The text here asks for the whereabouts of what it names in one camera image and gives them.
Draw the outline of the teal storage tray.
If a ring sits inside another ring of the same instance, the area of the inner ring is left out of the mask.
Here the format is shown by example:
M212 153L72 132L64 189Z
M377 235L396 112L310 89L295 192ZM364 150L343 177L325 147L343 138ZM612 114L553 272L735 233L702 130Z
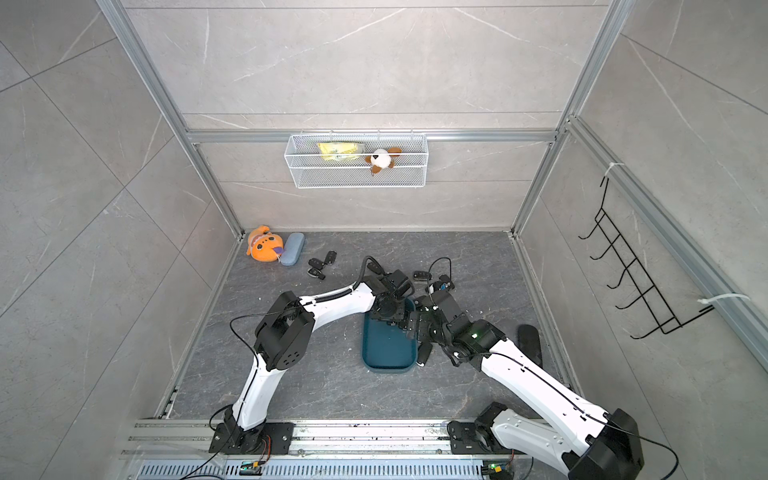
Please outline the teal storage tray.
M406 373L416 365L418 341L397 325L366 314L361 357L364 365L374 373Z

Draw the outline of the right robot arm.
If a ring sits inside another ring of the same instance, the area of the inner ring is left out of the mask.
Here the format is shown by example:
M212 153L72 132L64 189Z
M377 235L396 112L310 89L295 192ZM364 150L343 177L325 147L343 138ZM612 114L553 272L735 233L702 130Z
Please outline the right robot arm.
M645 461L636 421L580 397L529 359L499 328L471 320L452 295L438 291L397 309L393 322L441 347L456 366L469 364L524 401L538 419L495 406L481 426L490 444L522 451L570 479L635 479Z

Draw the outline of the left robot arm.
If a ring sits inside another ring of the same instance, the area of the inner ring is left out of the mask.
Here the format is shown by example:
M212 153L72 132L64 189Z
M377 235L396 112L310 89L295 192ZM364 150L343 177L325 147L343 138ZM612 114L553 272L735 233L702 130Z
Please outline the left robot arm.
M314 331L357 314L399 323L406 319L406 298L414 287L400 270L387 272L371 256L363 259L355 281L327 293L282 293L262 314L250 345L253 363L243 389L225 410L217 435L226 453L245 453L267 445L264 428L273 395L285 373L304 358Z

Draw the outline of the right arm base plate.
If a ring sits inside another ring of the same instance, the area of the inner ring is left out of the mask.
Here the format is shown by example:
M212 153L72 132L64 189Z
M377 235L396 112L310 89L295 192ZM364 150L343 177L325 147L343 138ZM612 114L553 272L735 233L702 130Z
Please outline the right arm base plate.
M474 422L450 421L447 425L451 453L454 455L512 455L516 450L504 447L490 429Z

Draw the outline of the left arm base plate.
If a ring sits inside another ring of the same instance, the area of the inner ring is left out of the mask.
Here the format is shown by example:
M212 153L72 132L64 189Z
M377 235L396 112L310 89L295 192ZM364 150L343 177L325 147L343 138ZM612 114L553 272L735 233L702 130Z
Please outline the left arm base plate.
M225 455L287 455L296 424L266 422L249 431L219 423L208 452Z

